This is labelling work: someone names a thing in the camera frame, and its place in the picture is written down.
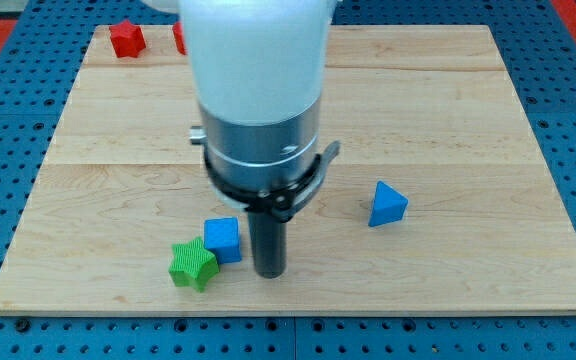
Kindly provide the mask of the red block behind arm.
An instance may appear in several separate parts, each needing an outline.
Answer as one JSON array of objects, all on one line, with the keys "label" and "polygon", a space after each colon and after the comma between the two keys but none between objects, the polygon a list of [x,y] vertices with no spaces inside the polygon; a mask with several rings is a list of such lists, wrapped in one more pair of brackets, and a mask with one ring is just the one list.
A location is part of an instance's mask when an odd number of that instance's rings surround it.
[{"label": "red block behind arm", "polygon": [[186,48],[185,48],[183,28],[182,28],[182,24],[180,21],[177,21],[172,26],[172,33],[173,33],[173,37],[174,37],[175,46],[176,46],[177,51],[182,55],[186,55],[187,52],[186,52]]}]

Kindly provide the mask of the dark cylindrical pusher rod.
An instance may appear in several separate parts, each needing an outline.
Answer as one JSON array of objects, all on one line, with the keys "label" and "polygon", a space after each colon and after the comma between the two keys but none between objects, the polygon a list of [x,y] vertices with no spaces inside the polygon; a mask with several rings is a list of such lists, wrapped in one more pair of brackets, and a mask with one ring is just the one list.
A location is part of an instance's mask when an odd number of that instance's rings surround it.
[{"label": "dark cylindrical pusher rod", "polygon": [[255,272],[279,277],[286,268],[286,224],[266,213],[249,212],[247,218]]}]

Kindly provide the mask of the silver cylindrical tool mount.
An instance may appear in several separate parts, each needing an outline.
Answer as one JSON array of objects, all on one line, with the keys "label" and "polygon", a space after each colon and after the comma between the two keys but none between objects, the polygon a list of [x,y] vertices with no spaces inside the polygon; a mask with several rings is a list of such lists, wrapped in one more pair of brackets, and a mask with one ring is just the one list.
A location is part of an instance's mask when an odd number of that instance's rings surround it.
[{"label": "silver cylindrical tool mount", "polygon": [[317,151],[320,102],[293,117],[268,124],[234,123],[200,106],[202,124],[191,128],[201,145],[206,173],[228,206],[290,221],[317,194],[338,141]]}]

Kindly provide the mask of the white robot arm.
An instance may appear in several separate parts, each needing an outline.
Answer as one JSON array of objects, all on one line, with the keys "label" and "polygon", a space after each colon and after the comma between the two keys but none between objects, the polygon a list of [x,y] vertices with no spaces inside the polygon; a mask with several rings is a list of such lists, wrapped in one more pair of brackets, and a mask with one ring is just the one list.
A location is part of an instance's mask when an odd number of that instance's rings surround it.
[{"label": "white robot arm", "polygon": [[286,268],[286,225],[316,195],[340,144],[318,149],[319,109],[334,1],[145,0],[176,13],[216,193],[246,212],[254,268]]}]

